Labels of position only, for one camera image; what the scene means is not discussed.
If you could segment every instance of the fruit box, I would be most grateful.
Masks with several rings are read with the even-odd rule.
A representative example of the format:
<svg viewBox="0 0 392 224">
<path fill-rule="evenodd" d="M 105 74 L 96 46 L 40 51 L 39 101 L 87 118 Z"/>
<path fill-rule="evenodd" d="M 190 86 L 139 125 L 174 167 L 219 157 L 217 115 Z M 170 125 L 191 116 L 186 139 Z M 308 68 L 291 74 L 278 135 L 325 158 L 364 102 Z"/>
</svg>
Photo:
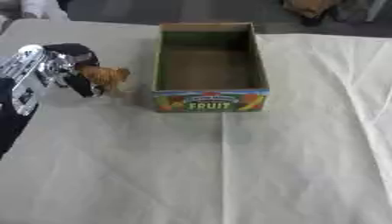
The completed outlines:
<svg viewBox="0 0 392 224">
<path fill-rule="evenodd" d="M 162 24 L 152 93 L 159 112 L 257 111 L 269 93 L 250 23 Z"/>
</svg>

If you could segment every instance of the table surface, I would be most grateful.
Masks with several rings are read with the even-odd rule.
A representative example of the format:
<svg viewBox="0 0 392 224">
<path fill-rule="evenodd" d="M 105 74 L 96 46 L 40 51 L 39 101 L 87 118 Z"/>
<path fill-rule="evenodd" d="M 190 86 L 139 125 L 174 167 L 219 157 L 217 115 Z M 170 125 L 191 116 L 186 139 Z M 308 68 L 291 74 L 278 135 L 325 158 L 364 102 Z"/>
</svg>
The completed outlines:
<svg viewBox="0 0 392 224">
<path fill-rule="evenodd" d="M 81 43 L 122 97 L 54 88 L 0 163 L 0 223 L 392 223 L 392 42 L 259 35 L 262 112 L 150 109 L 156 26 L 23 20 L 0 53 Z"/>
</svg>

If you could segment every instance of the cardboard box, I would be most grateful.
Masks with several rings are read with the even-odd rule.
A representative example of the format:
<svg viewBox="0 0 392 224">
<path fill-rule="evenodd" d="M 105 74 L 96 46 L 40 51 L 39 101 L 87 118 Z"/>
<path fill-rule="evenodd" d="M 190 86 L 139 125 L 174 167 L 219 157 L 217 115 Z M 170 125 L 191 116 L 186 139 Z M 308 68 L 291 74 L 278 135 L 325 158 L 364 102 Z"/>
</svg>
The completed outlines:
<svg viewBox="0 0 392 224">
<path fill-rule="evenodd" d="M 153 97 L 160 112 L 257 111 L 270 92 L 253 25 L 162 24 Z"/>
</svg>

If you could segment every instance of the box label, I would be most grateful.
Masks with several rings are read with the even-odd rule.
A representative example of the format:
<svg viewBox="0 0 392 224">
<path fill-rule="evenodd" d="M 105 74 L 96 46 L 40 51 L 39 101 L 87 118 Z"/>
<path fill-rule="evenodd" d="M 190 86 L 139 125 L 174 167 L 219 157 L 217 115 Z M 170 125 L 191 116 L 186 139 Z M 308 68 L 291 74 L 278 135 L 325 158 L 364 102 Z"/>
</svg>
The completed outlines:
<svg viewBox="0 0 392 224">
<path fill-rule="evenodd" d="M 265 96 L 257 93 L 206 92 L 200 94 L 156 95 L 162 112 L 252 111 L 262 108 Z"/>
</svg>

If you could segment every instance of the colorful box print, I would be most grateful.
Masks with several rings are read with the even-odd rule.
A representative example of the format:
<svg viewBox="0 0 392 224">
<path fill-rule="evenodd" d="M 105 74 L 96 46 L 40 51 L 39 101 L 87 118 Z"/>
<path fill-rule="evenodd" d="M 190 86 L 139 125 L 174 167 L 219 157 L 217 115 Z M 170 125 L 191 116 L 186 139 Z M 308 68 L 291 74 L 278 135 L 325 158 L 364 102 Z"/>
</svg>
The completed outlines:
<svg viewBox="0 0 392 224">
<path fill-rule="evenodd" d="M 245 112 L 260 110 L 267 92 L 170 91 L 154 93 L 154 100 L 160 112 Z"/>
</svg>

